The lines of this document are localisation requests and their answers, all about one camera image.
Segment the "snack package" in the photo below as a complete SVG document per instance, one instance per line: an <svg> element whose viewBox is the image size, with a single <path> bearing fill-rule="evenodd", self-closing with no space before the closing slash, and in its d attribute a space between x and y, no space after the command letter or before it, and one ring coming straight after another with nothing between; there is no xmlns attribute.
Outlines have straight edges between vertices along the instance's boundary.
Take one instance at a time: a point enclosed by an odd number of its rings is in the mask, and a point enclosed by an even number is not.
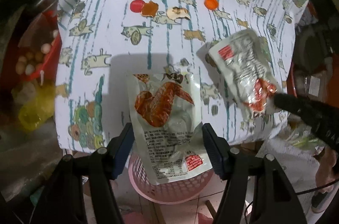
<svg viewBox="0 0 339 224"><path fill-rule="evenodd" d="M271 74L261 41L253 30L243 30L220 41L208 52L245 120L279 111L272 97L282 90Z"/></svg>
<svg viewBox="0 0 339 224"><path fill-rule="evenodd" d="M193 75L129 75L127 87L135 141L151 184L212 168L202 139L200 84Z"/></svg>

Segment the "tile floor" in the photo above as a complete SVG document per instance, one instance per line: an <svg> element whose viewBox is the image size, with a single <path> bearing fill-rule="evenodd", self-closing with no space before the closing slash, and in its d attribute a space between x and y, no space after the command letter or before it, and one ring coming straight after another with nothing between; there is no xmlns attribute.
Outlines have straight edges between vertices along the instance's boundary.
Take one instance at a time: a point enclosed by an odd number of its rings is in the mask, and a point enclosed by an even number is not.
<svg viewBox="0 0 339 224"><path fill-rule="evenodd" d="M166 224L198 224L197 213L203 213L211 217L205 201L210 200L215 210L218 209L226 181L221 181L217 175L213 175L208 185L196 198L178 205L160 205ZM118 205L126 205L134 211L141 212L144 216L151 219L150 203L147 199L140 196L132 187L128 169L114 181L113 192Z"/></svg>

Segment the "pink basket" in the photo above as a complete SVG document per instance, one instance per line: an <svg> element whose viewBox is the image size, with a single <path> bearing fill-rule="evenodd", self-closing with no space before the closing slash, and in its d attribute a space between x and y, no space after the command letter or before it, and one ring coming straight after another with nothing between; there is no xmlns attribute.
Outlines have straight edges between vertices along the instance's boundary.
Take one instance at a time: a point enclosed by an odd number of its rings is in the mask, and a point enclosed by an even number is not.
<svg viewBox="0 0 339 224"><path fill-rule="evenodd" d="M173 205L198 196L211 180L213 170L210 169L190 179L155 186L149 183L140 157L132 155L129 160L128 175L138 194L155 203Z"/></svg>

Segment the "table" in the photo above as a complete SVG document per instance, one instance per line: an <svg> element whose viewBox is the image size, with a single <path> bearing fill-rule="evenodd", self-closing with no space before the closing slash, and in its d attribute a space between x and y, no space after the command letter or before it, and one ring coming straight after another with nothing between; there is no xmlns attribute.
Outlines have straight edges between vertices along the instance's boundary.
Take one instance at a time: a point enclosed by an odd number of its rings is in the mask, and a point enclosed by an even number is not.
<svg viewBox="0 0 339 224"><path fill-rule="evenodd" d="M244 121L207 52L220 39L252 28L262 38L272 72L286 91L298 23L308 0L144 0L159 5L142 17L133 0L59 0L62 50L57 73L56 127L62 148L93 152L130 121L126 73L192 72L200 77L202 118L230 144L276 135L287 113ZM169 7L191 20L170 20Z"/></svg>

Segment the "wooden stick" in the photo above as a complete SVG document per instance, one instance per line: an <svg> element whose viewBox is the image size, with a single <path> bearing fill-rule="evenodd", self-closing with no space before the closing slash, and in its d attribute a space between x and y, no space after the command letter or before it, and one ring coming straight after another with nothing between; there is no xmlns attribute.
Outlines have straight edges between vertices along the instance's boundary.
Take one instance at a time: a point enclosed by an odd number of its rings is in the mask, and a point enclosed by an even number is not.
<svg viewBox="0 0 339 224"><path fill-rule="evenodd" d="M208 210L210 211L210 214L212 215L212 218L215 217L215 215L217 214L217 212L215 211L214 207L212 206L211 202L209 200L207 200L205 202L205 205L207 206Z"/></svg>

